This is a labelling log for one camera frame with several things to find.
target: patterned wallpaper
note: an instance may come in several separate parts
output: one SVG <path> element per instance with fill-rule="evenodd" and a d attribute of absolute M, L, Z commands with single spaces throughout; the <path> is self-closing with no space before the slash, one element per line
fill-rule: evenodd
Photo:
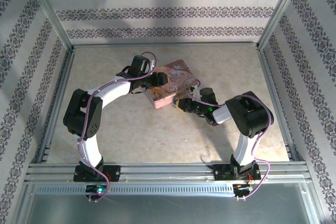
<path fill-rule="evenodd" d="M 297 152 L 336 223 L 336 0 L 291 0 L 264 49 Z"/>
<path fill-rule="evenodd" d="M 50 0 L 73 44 L 254 41 L 278 0 Z"/>
<path fill-rule="evenodd" d="M 37 0 L 0 0 L 0 30 L 0 223 L 10 223 L 66 50 Z"/>

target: tabletop surface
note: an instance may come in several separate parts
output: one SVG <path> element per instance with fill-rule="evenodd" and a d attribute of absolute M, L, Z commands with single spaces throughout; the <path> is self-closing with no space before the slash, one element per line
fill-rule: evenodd
<path fill-rule="evenodd" d="M 101 86 L 144 51 L 156 54 L 158 66 L 183 59 L 200 79 L 201 88 L 213 88 L 218 103 L 251 90 L 275 116 L 254 45 L 80 48 L 76 49 L 48 163 L 79 161 L 76 140 L 62 123 L 73 91 Z M 213 127 L 171 105 L 156 110 L 144 94 L 128 94 L 106 106 L 97 133 L 104 161 L 116 163 L 229 161 L 238 138 L 233 120 Z M 256 156 L 288 160 L 276 116 Z"/>

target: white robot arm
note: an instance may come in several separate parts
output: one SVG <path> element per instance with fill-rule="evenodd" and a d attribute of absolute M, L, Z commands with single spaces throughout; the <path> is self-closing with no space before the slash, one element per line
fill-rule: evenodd
<path fill-rule="evenodd" d="M 168 83 L 167 75 L 162 72 L 154 72 L 145 78 L 139 79 L 141 76 L 148 75 L 145 71 L 146 69 L 152 69 L 151 64 L 152 63 L 148 58 L 144 56 L 135 56 L 131 66 L 125 67 L 118 73 L 117 76 L 108 82 L 112 82 L 112 84 L 108 85 L 106 88 L 103 88 L 102 90 L 95 88 L 88 91 L 77 89 L 73 92 L 63 118 L 63 124 L 78 141 L 83 132 L 86 117 L 85 108 L 87 107 L 89 98 L 93 95 L 89 114 L 87 115 L 88 123 L 85 130 L 85 136 L 79 145 L 79 150 L 82 155 L 80 166 L 93 176 L 98 177 L 99 174 L 91 169 L 90 165 L 99 171 L 102 171 L 103 169 L 103 158 L 98 149 L 96 136 L 100 126 L 102 109 L 118 97 L 126 95 L 139 87 L 150 89 Z"/>
<path fill-rule="evenodd" d="M 228 173 L 237 179 L 245 177 L 255 167 L 255 152 L 259 144 L 259 134 L 274 122 L 271 111 L 251 91 L 227 100 L 222 106 L 218 105 L 211 88 L 198 91 L 197 86 L 194 86 L 193 93 L 201 100 L 185 98 L 176 101 L 176 105 L 184 112 L 205 117 L 207 123 L 212 126 L 231 119 L 235 121 L 240 136 L 237 148 L 230 159 Z"/>

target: pink box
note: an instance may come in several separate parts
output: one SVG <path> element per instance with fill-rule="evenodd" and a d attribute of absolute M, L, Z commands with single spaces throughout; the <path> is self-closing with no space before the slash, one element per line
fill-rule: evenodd
<path fill-rule="evenodd" d="M 190 69 L 183 60 L 177 60 L 163 67 L 159 67 L 155 72 L 164 72 L 168 76 L 168 83 L 164 86 L 152 88 L 146 91 L 146 96 L 152 102 L 154 108 L 159 109 L 173 102 L 175 97 L 184 98 L 183 82 L 188 78 L 194 78 Z M 186 81 L 188 87 L 193 80 Z"/>

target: purple cable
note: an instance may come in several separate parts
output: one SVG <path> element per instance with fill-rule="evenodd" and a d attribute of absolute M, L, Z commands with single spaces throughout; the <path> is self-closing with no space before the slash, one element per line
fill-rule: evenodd
<path fill-rule="evenodd" d="M 196 102 L 199 102 L 199 103 L 201 103 L 201 104 L 204 104 L 204 105 L 208 105 L 208 106 L 212 106 L 212 107 L 222 107 L 224 104 L 211 104 L 211 103 L 208 103 L 208 102 L 203 102 L 203 101 L 201 101 L 201 100 L 199 100 L 199 99 L 196 99 L 196 98 L 194 98 L 188 91 L 187 91 L 187 88 L 185 87 L 185 83 L 186 83 L 186 81 L 187 80 L 194 80 L 194 82 L 195 81 L 197 81 L 198 82 L 198 87 L 201 85 L 201 82 L 198 80 L 198 79 L 196 79 L 196 78 L 188 78 L 188 79 L 185 79 L 184 80 L 184 82 L 183 82 L 183 90 L 184 90 L 184 92 L 187 94 L 187 96 L 189 97 L 189 98 L 191 98 L 191 99 L 193 99 L 193 101 L 196 101 Z"/>
<path fill-rule="evenodd" d="M 266 107 L 266 105 L 262 101 L 260 101 L 258 98 L 255 98 L 255 97 L 253 97 L 251 95 L 247 95 L 247 94 L 237 95 L 236 97 L 245 97 L 245 98 L 249 98 L 251 100 L 254 100 L 254 101 L 258 102 L 266 110 L 266 113 L 267 113 L 267 116 L 268 116 L 268 124 L 267 124 L 266 129 L 258 135 L 257 141 L 254 144 L 254 146 L 252 147 L 251 155 L 254 156 L 255 151 L 257 149 L 257 146 L 259 145 L 260 139 L 265 135 L 265 133 L 268 131 L 268 129 L 269 129 L 270 125 L 271 125 L 272 117 L 271 117 L 271 114 L 270 114 L 268 108 Z M 256 187 L 256 189 L 254 189 L 252 192 L 250 192 L 249 195 L 247 195 L 245 197 L 238 197 L 238 199 L 247 199 L 248 197 L 252 196 L 259 189 L 259 187 L 262 185 L 262 183 L 265 181 L 265 179 L 267 178 L 267 176 L 269 174 L 269 170 L 271 169 L 271 164 L 268 161 L 263 160 L 263 159 L 258 159 L 256 157 L 254 159 L 256 161 L 258 161 L 258 162 L 266 163 L 267 166 L 268 166 L 267 171 L 266 171 L 264 177 L 261 179 L 261 181 L 258 184 L 258 186 Z"/>
<path fill-rule="evenodd" d="M 143 75 L 143 76 L 140 76 L 140 77 L 126 78 L 126 79 L 119 79 L 119 80 L 110 81 L 110 82 L 108 82 L 108 83 L 102 85 L 101 87 L 99 87 L 99 88 L 98 88 L 98 89 L 97 89 L 97 90 L 90 96 L 90 98 L 89 98 L 89 100 L 88 100 L 88 104 L 87 104 L 87 108 L 86 108 L 86 113 L 85 113 L 85 119 L 84 119 L 84 125 L 83 125 L 83 131 L 82 131 L 82 134 L 81 134 L 81 136 L 80 136 L 80 139 L 79 139 L 78 142 L 77 142 L 77 145 L 78 145 L 78 152 L 79 152 L 80 156 L 84 159 L 84 161 L 91 167 L 91 169 L 93 169 L 95 172 L 97 172 L 98 174 L 100 174 L 100 175 L 106 180 L 106 182 L 107 182 L 107 188 L 106 188 L 105 193 L 104 193 L 103 195 L 100 195 L 100 194 L 97 194 L 97 193 L 93 193 L 93 194 L 91 194 L 91 195 L 89 196 L 89 201 L 91 201 L 91 197 L 92 197 L 93 195 L 98 195 L 98 196 L 100 196 L 100 198 L 96 199 L 95 202 L 100 201 L 103 197 L 105 197 L 105 195 L 106 195 L 106 194 L 109 192 L 109 190 L 110 190 L 110 181 L 109 181 L 109 179 L 107 178 L 107 176 L 106 176 L 104 173 L 102 173 L 101 171 L 99 171 L 98 169 L 96 169 L 95 167 L 93 167 L 93 166 L 91 165 L 91 163 L 85 158 L 85 155 L 84 155 L 84 153 L 83 153 L 82 150 L 81 150 L 81 145 L 82 145 L 82 142 L 83 142 L 85 133 L 86 133 L 86 128 L 87 128 L 87 126 L 88 126 L 89 111 L 90 111 L 90 104 L 91 104 L 91 101 L 92 101 L 93 97 L 94 97 L 97 93 L 99 93 L 101 90 L 103 90 L 104 88 L 106 88 L 106 87 L 108 87 L 108 86 L 110 86 L 110 85 L 112 85 L 112 84 L 116 84 L 116 83 L 118 83 L 118 82 L 122 82 L 122 81 L 135 81 L 135 80 L 140 80 L 140 79 L 143 79 L 143 78 L 146 78 L 146 77 L 150 76 L 150 75 L 154 72 L 154 70 L 156 69 L 157 58 L 156 58 L 156 56 L 155 56 L 154 53 L 149 52 L 149 51 L 143 52 L 143 53 L 141 54 L 141 56 L 143 56 L 144 54 L 151 54 L 151 55 L 154 57 L 154 67 L 153 67 L 152 70 L 150 70 L 147 74 L 145 74 L 145 75 Z"/>

